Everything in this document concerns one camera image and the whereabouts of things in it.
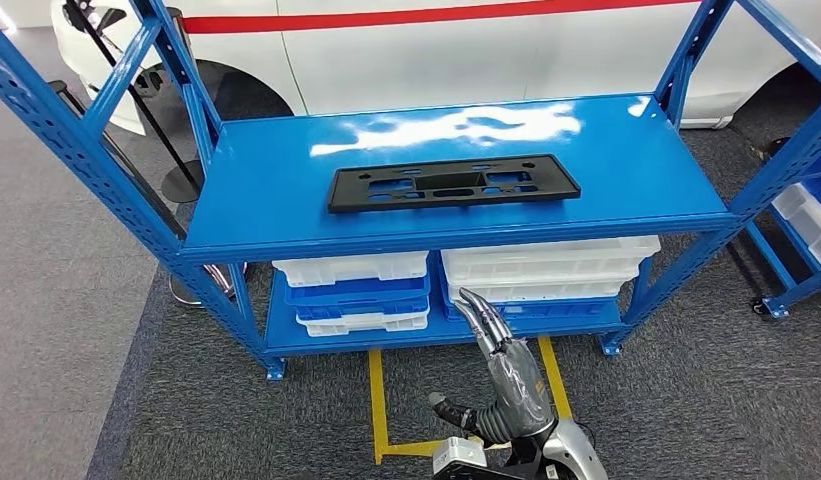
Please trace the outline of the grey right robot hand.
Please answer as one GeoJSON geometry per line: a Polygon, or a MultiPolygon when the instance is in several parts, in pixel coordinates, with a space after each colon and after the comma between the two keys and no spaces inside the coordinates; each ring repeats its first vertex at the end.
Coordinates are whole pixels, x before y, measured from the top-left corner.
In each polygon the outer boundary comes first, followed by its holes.
{"type": "Polygon", "coordinates": [[[428,401],[437,417],[488,444],[530,437],[552,426],[551,395],[526,341],[516,338],[498,309],[474,291],[460,288],[454,305],[486,361],[496,398],[487,407],[472,408],[433,392],[428,401]]]}

